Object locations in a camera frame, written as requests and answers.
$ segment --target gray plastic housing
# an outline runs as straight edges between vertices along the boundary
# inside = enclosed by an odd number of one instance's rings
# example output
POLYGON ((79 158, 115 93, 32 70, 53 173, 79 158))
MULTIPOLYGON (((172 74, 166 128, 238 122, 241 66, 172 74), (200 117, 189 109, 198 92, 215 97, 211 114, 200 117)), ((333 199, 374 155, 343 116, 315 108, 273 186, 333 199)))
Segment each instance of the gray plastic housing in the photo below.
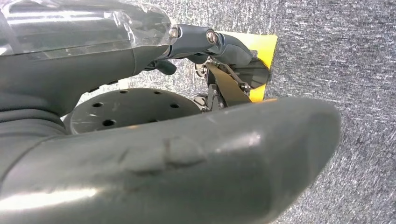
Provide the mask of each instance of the gray plastic housing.
POLYGON ((22 152, 0 162, 2 224, 246 224, 274 220, 315 181, 340 118, 281 98, 74 136, 34 119, 0 131, 0 158, 22 152))

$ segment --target gray carpet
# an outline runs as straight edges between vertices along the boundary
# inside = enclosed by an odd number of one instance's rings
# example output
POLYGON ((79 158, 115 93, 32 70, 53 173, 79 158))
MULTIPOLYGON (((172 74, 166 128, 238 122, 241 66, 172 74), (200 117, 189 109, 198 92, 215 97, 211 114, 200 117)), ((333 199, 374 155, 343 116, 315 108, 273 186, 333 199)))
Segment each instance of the gray carpet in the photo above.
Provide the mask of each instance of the gray carpet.
MULTIPOLYGON (((396 223, 395 0, 149 2, 178 22, 277 34, 267 95, 320 98, 340 109, 343 134, 337 153, 276 223, 396 223)), ((131 78, 130 86, 189 98, 206 91, 191 63, 176 64, 173 76, 144 73, 131 78)))

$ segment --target round plate with holes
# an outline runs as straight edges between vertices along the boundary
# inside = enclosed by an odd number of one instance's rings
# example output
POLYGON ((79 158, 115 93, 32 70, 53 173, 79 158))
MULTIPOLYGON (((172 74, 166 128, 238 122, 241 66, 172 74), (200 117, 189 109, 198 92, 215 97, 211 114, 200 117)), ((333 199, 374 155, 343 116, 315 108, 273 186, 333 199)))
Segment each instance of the round plate with holes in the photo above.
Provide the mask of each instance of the round plate with holes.
POLYGON ((101 94, 77 106, 64 120, 71 134, 141 125, 201 113, 197 105, 178 94, 132 88, 101 94))

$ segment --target bolt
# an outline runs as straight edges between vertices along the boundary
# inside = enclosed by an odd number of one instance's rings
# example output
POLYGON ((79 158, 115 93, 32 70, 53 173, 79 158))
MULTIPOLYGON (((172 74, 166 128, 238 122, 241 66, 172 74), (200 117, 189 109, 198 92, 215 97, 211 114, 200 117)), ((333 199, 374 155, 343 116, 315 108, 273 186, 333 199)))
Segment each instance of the bolt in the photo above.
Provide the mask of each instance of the bolt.
POLYGON ((217 42, 217 35, 213 30, 208 30, 206 38, 210 44, 215 44, 217 42))
POLYGON ((179 31, 175 28, 169 30, 169 36, 171 38, 178 38, 179 37, 179 31))

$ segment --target clear plastic film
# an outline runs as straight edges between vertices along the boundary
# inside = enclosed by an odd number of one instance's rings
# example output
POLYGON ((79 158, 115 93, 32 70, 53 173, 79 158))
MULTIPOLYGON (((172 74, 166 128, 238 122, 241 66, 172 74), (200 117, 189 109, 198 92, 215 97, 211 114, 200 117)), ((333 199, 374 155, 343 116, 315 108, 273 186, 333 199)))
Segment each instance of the clear plastic film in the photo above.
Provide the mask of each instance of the clear plastic film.
POLYGON ((175 23, 127 0, 0 0, 0 56, 37 59, 171 45, 175 23))

